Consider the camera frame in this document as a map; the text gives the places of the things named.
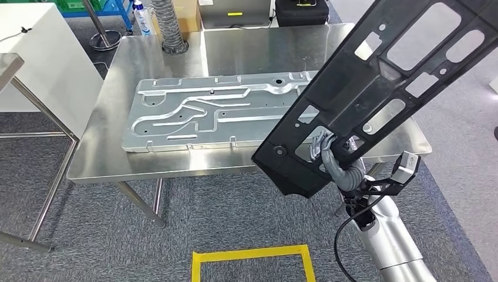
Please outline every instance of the cardboard box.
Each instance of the cardboard box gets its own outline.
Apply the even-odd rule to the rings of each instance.
[[[182,33],[201,30],[201,13],[197,0],[173,0]]]

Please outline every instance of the black plastic panel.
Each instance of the black plastic panel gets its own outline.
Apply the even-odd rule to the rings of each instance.
[[[459,14],[460,24],[414,68],[403,70],[387,58],[388,51],[438,2]],[[449,61],[446,52],[475,29],[485,36],[483,43],[461,62]],[[371,32],[376,32],[382,43],[364,61],[354,52]],[[497,46],[497,38],[498,0],[375,1],[255,152],[254,163],[284,194],[311,197],[331,181],[330,176],[320,171],[321,160],[309,163],[294,152],[317,126],[326,127],[338,136],[331,148],[341,166],[346,168],[482,60]],[[405,88],[424,72],[438,81],[415,97]],[[402,100],[404,109],[375,134],[365,133],[365,123],[392,99]],[[320,113],[310,124],[301,123],[296,127],[298,117],[308,105]],[[359,137],[363,144],[348,153],[342,147],[352,136]],[[277,154],[277,146],[283,147],[285,153]]]

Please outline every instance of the spray bottle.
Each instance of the spray bottle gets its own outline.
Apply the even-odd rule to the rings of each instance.
[[[134,6],[135,18],[139,24],[142,35],[147,36],[156,34],[154,27],[152,26],[152,19],[150,18],[147,9],[144,9],[142,2],[140,2],[140,0],[136,0]]]

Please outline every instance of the black device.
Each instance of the black device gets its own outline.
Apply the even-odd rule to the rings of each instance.
[[[278,26],[323,25],[329,8],[325,0],[275,0]]]
[[[389,51],[436,5],[445,6],[459,17],[455,29],[414,66],[407,68],[392,62]],[[496,15],[498,0],[376,0],[262,142],[253,162],[284,194],[313,196],[332,179],[320,169],[321,158],[308,162],[295,150],[315,128],[323,126],[337,137],[330,148],[341,167],[347,169],[495,49]],[[460,61],[448,59],[449,49],[474,31],[484,38],[476,49]],[[371,34],[381,43],[369,57],[361,58],[355,51]],[[415,96],[407,88],[423,75],[433,77],[435,82]],[[368,131],[368,122],[393,100],[401,101],[403,108],[374,132]],[[311,122],[302,123],[299,116],[309,106],[319,114]],[[356,138],[358,149],[348,152],[344,146],[351,137]]]

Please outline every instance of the black case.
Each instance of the black case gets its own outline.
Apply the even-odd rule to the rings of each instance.
[[[323,25],[328,18],[325,0],[317,0],[316,6],[297,6],[298,0],[275,0],[278,26]]]

